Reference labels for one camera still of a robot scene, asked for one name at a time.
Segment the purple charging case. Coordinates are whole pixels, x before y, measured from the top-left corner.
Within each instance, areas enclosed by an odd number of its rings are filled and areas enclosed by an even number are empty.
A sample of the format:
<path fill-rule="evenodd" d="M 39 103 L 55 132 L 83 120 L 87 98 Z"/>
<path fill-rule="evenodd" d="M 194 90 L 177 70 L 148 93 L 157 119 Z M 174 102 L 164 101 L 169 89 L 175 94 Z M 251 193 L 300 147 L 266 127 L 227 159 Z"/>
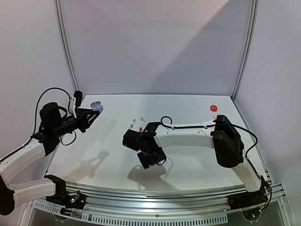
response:
<path fill-rule="evenodd" d="M 103 105 L 100 101 L 94 101 L 90 104 L 90 107 L 93 111 L 99 111 L 100 113 L 103 111 Z"/>

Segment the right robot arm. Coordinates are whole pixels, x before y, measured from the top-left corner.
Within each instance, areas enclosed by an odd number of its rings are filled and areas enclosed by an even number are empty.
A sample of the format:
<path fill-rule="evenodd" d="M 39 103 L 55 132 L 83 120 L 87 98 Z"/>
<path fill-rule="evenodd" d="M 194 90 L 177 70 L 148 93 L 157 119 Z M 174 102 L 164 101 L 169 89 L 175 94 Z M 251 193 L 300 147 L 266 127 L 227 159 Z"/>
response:
<path fill-rule="evenodd" d="M 264 178 L 259 175 L 247 157 L 239 130 L 251 136 L 254 133 L 232 124 L 225 115 L 217 115 L 212 121 L 196 124 L 165 124 L 162 117 L 159 122 L 149 122 L 143 130 L 128 129 L 123 135 L 122 145 L 137 151 L 144 169 L 153 165 L 162 165 L 167 160 L 163 149 L 172 146 L 193 146 L 214 149 L 217 163 L 231 169 L 243 183 L 247 192 L 243 201 L 254 205 L 261 198 L 260 189 Z"/>

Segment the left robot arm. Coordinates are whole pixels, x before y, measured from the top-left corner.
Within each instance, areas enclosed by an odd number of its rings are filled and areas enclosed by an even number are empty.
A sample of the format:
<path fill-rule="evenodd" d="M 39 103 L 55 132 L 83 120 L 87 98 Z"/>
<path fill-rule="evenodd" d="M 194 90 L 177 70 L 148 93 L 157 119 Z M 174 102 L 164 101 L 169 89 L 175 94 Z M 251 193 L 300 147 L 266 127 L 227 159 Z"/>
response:
<path fill-rule="evenodd" d="M 42 197 L 48 202 L 65 208 L 84 209 L 86 195 L 77 191 L 70 194 L 66 182 L 54 175 L 45 175 L 38 180 L 12 184 L 12 179 L 37 160 L 51 154 L 61 143 L 65 134 L 79 130 L 85 133 L 101 111 L 75 108 L 70 116 L 61 116 L 67 110 L 56 102 L 43 106 L 40 111 L 39 131 L 32 135 L 28 144 L 19 151 L 10 153 L 0 161 L 0 213 L 9 215 L 16 207 Z"/>

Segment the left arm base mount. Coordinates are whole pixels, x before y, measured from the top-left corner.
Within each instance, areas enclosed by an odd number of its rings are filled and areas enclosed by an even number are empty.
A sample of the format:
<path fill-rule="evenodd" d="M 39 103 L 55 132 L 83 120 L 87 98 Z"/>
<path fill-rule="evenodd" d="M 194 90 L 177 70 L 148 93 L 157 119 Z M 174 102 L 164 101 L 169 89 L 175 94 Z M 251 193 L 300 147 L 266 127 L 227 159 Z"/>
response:
<path fill-rule="evenodd" d="M 47 196 L 46 201 L 64 206 L 66 209 L 83 210 L 86 204 L 87 195 L 80 192 L 67 192 L 65 194 L 55 194 Z"/>

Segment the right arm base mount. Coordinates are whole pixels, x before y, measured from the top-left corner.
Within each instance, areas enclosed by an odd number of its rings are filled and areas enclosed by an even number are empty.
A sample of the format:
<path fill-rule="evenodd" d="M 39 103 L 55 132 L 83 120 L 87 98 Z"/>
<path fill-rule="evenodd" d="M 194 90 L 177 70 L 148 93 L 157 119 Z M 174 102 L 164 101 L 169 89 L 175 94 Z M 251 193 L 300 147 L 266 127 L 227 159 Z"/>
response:
<path fill-rule="evenodd" d="M 268 198 L 265 192 L 256 191 L 229 195 L 227 201 L 231 210 L 237 210 L 267 202 Z"/>

